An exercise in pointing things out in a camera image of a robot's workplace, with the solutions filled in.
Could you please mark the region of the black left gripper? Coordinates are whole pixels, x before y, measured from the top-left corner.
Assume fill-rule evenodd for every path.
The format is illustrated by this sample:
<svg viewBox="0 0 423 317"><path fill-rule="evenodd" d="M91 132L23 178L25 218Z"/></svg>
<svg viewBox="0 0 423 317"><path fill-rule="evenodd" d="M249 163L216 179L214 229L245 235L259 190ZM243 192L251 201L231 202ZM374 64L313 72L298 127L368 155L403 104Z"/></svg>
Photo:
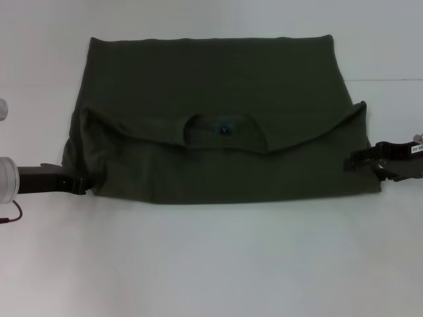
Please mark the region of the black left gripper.
<svg viewBox="0 0 423 317"><path fill-rule="evenodd" d="M40 166L18 167L20 184L18 194L66 192L85 195L89 181L80 177L65 177L62 166L43 163Z"/></svg>

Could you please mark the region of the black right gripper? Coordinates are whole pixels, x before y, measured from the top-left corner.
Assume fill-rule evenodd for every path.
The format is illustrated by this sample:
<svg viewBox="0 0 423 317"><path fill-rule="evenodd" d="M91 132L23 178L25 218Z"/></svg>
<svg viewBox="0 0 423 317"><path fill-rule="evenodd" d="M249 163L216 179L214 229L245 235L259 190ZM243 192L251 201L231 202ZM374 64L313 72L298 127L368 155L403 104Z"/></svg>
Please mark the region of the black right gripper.
<svg viewBox="0 0 423 317"><path fill-rule="evenodd" d="M355 151L344 161L344 171L362 168L374 171L381 182L422 179L422 144L379 142L373 150Z"/></svg>

